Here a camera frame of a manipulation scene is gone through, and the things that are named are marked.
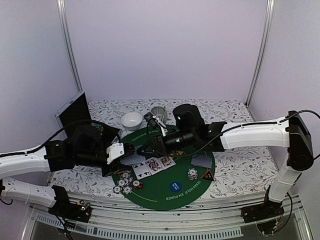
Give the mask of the playing cards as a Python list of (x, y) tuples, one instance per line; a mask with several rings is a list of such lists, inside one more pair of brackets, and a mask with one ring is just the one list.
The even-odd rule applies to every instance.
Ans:
[(213, 159), (207, 155), (198, 155), (191, 159), (191, 165), (210, 169)]

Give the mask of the blue poker chip stack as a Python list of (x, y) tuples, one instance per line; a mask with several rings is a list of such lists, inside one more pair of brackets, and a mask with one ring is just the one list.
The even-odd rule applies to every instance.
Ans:
[(190, 168), (187, 171), (187, 177), (189, 180), (196, 180), (198, 178), (198, 171), (195, 168)]

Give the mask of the grey playing card deck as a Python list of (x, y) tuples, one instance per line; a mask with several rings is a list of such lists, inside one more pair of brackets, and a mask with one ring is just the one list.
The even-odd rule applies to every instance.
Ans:
[(146, 161), (146, 158), (142, 155), (138, 155), (137, 153), (134, 153), (133, 155), (126, 156), (120, 159), (120, 163), (126, 166), (141, 164), (141, 163), (144, 163), (145, 161)]

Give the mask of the blue poker chips pile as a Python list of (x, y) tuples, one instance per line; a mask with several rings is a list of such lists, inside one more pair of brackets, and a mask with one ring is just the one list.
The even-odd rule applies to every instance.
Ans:
[(124, 170), (113, 175), (112, 180), (115, 184), (115, 186), (113, 187), (113, 192), (115, 194), (129, 195), (132, 193), (132, 183), (134, 179), (130, 170)]

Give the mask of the blue small blind button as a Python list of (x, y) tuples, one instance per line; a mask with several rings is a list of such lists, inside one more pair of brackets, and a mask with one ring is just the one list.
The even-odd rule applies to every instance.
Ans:
[(172, 192), (180, 192), (182, 190), (182, 184), (178, 181), (173, 181), (169, 184), (169, 188)]

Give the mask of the black triangular all-in marker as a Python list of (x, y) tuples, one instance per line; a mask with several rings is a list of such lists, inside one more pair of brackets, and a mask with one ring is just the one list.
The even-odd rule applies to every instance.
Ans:
[(201, 177), (202, 180), (208, 180), (208, 181), (211, 181), (211, 182), (215, 182), (216, 179), (214, 177), (214, 174), (212, 172), (211, 169), (209, 169), (202, 177)]

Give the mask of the red black poker chip stack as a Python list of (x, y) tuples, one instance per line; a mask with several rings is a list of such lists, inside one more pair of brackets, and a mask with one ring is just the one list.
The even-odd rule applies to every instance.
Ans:
[(132, 186), (136, 190), (142, 190), (144, 187), (144, 183), (141, 180), (136, 179), (132, 182)]

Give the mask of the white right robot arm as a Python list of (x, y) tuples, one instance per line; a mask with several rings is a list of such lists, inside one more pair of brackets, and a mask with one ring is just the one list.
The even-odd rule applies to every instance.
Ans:
[(154, 151), (162, 156), (189, 146), (209, 152), (244, 147), (286, 148), (287, 160), (268, 188), (266, 201), (258, 208), (262, 218), (269, 218), (278, 210), (278, 204), (301, 173), (308, 170), (316, 159), (311, 134), (300, 114), (300, 111), (293, 110), (284, 117), (267, 121), (206, 124), (197, 106), (183, 104), (173, 110), (178, 131), (154, 137), (150, 142)]

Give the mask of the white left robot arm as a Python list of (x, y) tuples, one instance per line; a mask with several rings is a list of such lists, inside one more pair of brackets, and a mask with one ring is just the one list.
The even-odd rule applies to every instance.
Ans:
[(101, 168), (104, 177), (121, 170), (120, 159), (133, 148), (104, 140), (109, 127), (95, 120), (78, 120), (59, 129), (41, 145), (0, 155), (0, 199), (18, 200), (55, 209), (63, 216), (74, 213), (74, 205), (63, 187), (39, 186), (17, 181), (16, 175), (72, 170), (75, 166)]

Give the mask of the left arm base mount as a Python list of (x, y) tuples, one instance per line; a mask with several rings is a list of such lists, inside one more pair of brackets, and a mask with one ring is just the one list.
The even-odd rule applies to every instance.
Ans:
[(57, 201), (48, 212), (63, 219), (88, 223), (92, 214), (92, 207), (89, 202), (79, 201), (77, 203)]

